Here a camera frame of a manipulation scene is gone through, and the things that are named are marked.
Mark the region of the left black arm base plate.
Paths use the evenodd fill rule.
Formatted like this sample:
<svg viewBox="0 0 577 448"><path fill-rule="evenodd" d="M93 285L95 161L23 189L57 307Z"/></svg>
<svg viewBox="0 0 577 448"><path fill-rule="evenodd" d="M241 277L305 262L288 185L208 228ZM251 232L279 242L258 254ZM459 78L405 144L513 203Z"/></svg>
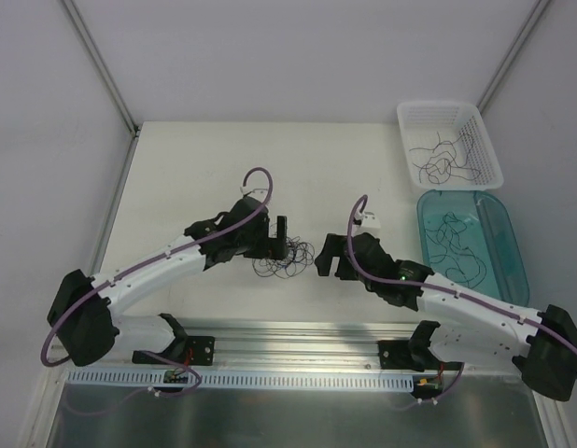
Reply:
<svg viewBox="0 0 577 448"><path fill-rule="evenodd" d="M134 351L132 363L165 364L172 361L187 366L211 366L214 361L216 339L213 336L185 336L175 339L161 352L155 352L155 357L146 351Z"/></svg>

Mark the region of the white perforated plastic basket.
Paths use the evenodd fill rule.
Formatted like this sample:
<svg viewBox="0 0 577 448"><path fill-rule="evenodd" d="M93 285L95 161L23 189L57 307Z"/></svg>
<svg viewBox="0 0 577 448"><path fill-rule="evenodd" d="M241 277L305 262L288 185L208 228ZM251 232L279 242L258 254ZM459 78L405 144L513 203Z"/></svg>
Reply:
<svg viewBox="0 0 577 448"><path fill-rule="evenodd" d="M500 164L475 105L403 102L397 106L397 119L414 188L486 191L502 187Z"/></svg>

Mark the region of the right aluminium frame post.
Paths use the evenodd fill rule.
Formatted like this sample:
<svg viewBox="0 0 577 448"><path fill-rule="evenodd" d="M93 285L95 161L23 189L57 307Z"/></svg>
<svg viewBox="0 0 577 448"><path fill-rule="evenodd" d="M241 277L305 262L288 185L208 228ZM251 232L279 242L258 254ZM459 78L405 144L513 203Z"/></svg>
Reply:
<svg viewBox="0 0 577 448"><path fill-rule="evenodd" d="M497 97L499 90L503 87L507 77L514 69L514 65L521 56L523 50L528 45L530 39L540 26L547 11L555 3L553 0L537 0L534 1L527 16L523 19L519 29L509 47L504 52L500 62L496 66L495 71L488 80L476 107L479 112L484 115L491 103Z"/></svg>

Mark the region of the aluminium mounting rail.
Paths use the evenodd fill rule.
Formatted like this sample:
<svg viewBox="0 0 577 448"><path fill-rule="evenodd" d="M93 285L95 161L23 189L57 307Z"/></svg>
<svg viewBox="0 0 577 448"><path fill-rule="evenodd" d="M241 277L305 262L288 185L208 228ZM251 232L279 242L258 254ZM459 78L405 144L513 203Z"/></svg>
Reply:
<svg viewBox="0 0 577 448"><path fill-rule="evenodd" d="M277 296L252 300L149 301L127 315L167 313L189 336L213 336L212 365L285 363L314 366L379 362L377 342L407 340L427 314L391 306L374 295L301 300ZM100 362L132 363L130 356L109 354Z"/></svg>

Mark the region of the left aluminium frame post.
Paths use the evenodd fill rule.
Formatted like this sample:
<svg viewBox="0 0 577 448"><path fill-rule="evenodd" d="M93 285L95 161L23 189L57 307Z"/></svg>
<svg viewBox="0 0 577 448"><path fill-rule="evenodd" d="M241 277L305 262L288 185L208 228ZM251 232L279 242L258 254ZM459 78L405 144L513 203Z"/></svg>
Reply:
<svg viewBox="0 0 577 448"><path fill-rule="evenodd" d="M71 23L80 40L82 48L84 48L84 51L87 53L97 76L103 84L103 87L105 88L106 93L113 103L125 128L131 136L137 136L140 127L136 123L129 107L123 99L120 89L91 34L89 26L82 16L77 2L73 0L60 0L58 4L62 7L64 14Z"/></svg>

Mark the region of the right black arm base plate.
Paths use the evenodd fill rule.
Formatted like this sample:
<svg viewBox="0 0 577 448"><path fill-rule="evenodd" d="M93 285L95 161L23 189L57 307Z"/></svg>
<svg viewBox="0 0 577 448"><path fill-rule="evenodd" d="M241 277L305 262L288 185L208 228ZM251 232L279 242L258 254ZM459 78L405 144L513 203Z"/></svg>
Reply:
<svg viewBox="0 0 577 448"><path fill-rule="evenodd" d="M382 370L438 370L441 361L428 348L410 345L408 340L381 340L377 343Z"/></svg>

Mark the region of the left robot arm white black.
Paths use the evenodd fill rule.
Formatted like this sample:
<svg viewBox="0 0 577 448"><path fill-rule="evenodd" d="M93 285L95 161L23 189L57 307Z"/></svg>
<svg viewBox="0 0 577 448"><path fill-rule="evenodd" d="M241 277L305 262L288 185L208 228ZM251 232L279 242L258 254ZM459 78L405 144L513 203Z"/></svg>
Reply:
<svg viewBox="0 0 577 448"><path fill-rule="evenodd" d="M127 315L127 310L176 280L204 273L240 256L284 259L288 220L270 223L263 202L245 196L229 211L196 221L158 252L114 273L68 273L49 309L48 338L58 339L66 360L89 366L109 354L135 364L188 364L192 338L172 315Z"/></svg>

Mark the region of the teal transparent plastic tray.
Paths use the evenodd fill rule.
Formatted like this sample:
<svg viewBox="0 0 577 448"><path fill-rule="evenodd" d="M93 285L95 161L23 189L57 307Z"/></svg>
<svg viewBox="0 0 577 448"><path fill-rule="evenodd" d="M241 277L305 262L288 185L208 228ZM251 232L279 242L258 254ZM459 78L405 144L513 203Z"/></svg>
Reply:
<svg viewBox="0 0 577 448"><path fill-rule="evenodd" d="M527 307L529 285L504 204L485 191L430 190L416 205L426 265L477 293Z"/></svg>

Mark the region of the aluminium frame post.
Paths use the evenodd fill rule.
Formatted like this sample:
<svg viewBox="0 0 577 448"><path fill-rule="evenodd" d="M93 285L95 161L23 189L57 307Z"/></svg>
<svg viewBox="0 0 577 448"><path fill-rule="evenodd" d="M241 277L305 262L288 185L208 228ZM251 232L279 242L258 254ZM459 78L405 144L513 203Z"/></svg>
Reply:
<svg viewBox="0 0 577 448"><path fill-rule="evenodd" d="M528 45L530 39L540 26L547 11L555 3L553 0L537 0L534 1L527 16L523 19L519 29L509 47L504 52L500 62L496 66L495 71L488 80L476 107L479 112L484 115L491 103L497 97L499 90L503 87L507 77L514 69L514 65L521 56L523 50Z"/></svg>
<svg viewBox="0 0 577 448"><path fill-rule="evenodd" d="M131 136L137 136L140 127L136 123L129 107L123 99L120 89L91 34L89 26L82 16L77 2L73 0L60 0L58 4L62 7L64 14L71 23L80 40L82 48L84 48L84 51L87 53L97 76L103 84L103 87L105 88L106 93L113 103L125 128Z"/></svg>

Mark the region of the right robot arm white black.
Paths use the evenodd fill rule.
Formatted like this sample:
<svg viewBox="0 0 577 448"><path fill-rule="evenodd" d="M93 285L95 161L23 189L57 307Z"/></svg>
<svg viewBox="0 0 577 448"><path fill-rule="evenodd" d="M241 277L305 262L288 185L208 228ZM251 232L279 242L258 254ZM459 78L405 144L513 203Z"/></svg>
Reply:
<svg viewBox="0 0 577 448"><path fill-rule="evenodd" d="M369 233L330 233L315 260L327 277L359 281L391 306L427 314L407 340L381 343L391 369L487 366L519 374L531 390L557 401L571 397L577 381L577 327L570 314L550 305L539 311L507 304L456 285L431 268L393 259Z"/></svg>

